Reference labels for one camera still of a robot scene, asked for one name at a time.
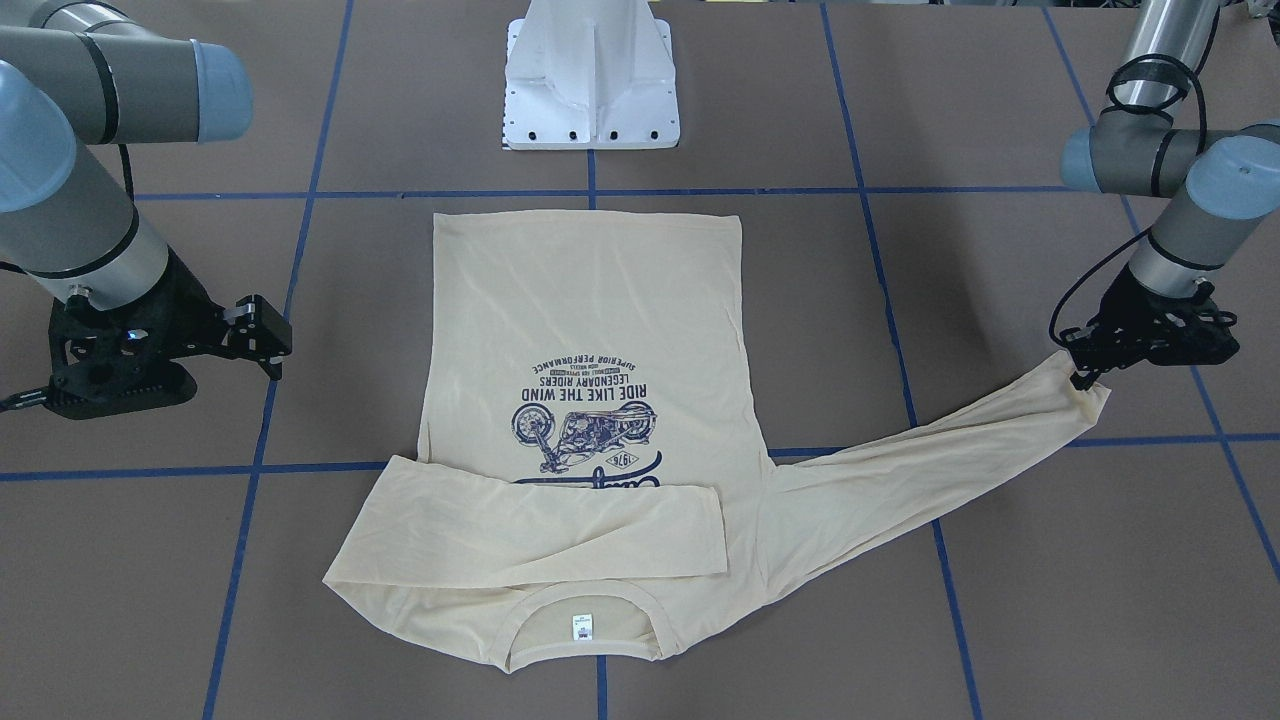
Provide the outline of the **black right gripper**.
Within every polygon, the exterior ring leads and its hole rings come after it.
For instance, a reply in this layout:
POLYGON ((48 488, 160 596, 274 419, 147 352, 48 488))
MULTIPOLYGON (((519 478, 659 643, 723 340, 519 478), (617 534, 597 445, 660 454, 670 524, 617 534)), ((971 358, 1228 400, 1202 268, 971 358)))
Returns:
POLYGON ((45 406, 65 419, 88 420, 186 404, 197 383, 179 360, 232 357, 227 337, 239 315, 239 306, 214 302, 174 251, 157 283, 124 306, 56 302, 45 406))

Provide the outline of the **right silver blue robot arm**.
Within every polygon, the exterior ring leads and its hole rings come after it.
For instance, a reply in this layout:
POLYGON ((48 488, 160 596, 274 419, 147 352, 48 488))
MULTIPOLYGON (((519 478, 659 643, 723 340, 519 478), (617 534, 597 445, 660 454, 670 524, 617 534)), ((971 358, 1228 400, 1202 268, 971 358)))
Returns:
POLYGON ((169 38, 106 1, 3 4, 3 269, 54 299, 47 382, 3 400, 95 419, 183 404, 193 356, 280 377, 266 299, 212 301, 137 206, 129 149, 242 137, 253 90, 228 47, 169 38))

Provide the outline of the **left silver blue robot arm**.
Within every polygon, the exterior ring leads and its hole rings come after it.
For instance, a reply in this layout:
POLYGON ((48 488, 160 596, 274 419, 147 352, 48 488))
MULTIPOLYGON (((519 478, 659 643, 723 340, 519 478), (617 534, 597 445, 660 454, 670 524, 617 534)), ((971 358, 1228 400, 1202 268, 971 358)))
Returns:
POLYGON ((1152 227, 1082 328, 1050 329, 1091 388, 1138 363, 1216 365, 1239 350, 1235 314, 1213 301, 1213 278, 1279 205, 1277 124, 1207 127, 1201 69, 1219 1, 1146 1, 1107 106, 1066 142, 1062 182, 1075 190, 1166 199, 1152 227))

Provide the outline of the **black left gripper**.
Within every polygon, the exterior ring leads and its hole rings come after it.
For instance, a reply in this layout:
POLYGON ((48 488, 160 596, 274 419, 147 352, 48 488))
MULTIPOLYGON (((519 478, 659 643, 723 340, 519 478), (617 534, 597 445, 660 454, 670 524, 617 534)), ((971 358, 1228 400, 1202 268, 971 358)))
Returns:
POLYGON ((1240 348, 1231 333, 1236 315, 1212 300, 1212 282, 1196 282, 1193 290, 1190 296, 1170 299, 1147 290, 1130 270, 1121 270, 1085 327, 1062 331, 1062 346, 1076 365, 1071 386, 1088 391, 1101 373, 1140 361, 1185 366, 1234 357, 1240 348))

